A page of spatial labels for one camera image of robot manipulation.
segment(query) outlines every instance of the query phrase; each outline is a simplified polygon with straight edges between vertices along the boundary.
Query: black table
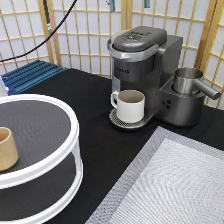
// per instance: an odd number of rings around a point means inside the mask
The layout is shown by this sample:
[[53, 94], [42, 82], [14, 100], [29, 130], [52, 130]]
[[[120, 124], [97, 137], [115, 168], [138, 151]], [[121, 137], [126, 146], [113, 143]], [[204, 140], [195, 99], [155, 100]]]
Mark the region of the black table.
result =
[[200, 122], [176, 128], [154, 120], [137, 132], [123, 132], [109, 121], [111, 80], [70, 69], [26, 90], [56, 97], [75, 111], [80, 124], [84, 177], [72, 202], [48, 223], [87, 221], [158, 126], [224, 150], [224, 111], [204, 106]]

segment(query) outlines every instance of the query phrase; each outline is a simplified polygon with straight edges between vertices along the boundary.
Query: tray rim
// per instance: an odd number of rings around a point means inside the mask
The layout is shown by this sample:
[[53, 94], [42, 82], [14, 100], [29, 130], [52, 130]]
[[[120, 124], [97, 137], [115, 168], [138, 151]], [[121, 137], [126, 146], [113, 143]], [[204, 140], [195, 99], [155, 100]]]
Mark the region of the tray rim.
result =
[[8, 174], [1, 174], [0, 189], [5, 189], [23, 184], [53, 169], [72, 151], [79, 137], [79, 123], [75, 115], [75, 112], [69, 105], [54, 97], [38, 94], [21, 94], [15, 96], [6, 96], [0, 98], [0, 107], [1, 104], [3, 103], [24, 101], [24, 100], [37, 100], [51, 103], [60, 107], [67, 113], [70, 119], [71, 130], [65, 142], [58, 149], [56, 149], [55, 152], [53, 152], [45, 159], [31, 166], [28, 166], [24, 169], [17, 170]]

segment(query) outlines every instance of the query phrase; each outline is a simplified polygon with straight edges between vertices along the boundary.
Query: tan cup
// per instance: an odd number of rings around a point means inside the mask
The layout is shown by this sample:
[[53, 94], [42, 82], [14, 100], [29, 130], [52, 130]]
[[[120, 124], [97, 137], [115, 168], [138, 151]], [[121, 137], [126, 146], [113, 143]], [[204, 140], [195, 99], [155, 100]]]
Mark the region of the tan cup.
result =
[[0, 127], [0, 171], [12, 167], [18, 158], [19, 155], [11, 130]]

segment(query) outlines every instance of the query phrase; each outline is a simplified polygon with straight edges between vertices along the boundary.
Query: white mug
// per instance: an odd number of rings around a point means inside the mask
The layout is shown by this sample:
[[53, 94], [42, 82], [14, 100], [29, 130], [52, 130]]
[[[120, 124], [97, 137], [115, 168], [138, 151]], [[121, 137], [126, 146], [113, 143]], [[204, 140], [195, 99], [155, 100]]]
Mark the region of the white mug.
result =
[[135, 123], [144, 117], [145, 96], [139, 91], [115, 91], [111, 94], [111, 104], [117, 109], [117, 117], [125, 123]]

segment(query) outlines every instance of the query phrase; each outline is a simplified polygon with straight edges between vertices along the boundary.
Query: coffee maker base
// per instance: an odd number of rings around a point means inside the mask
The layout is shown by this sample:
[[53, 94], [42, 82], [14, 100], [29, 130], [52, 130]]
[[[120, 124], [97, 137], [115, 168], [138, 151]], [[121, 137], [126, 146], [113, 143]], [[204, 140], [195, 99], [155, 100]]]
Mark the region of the coffee maker base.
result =
[[152, 120], [152, 115], [145, 112], [145, 115], [142, 118], [142, 120], [140, 120], [136, 123], [125, 123], [117, 118], [116, 109], [113, 109], [110, 111], [109, 119], [115, 127], [119, 128], [121, 130], [136, 131], [140, 128], [143, 128], [145, 125], [147, 125]]

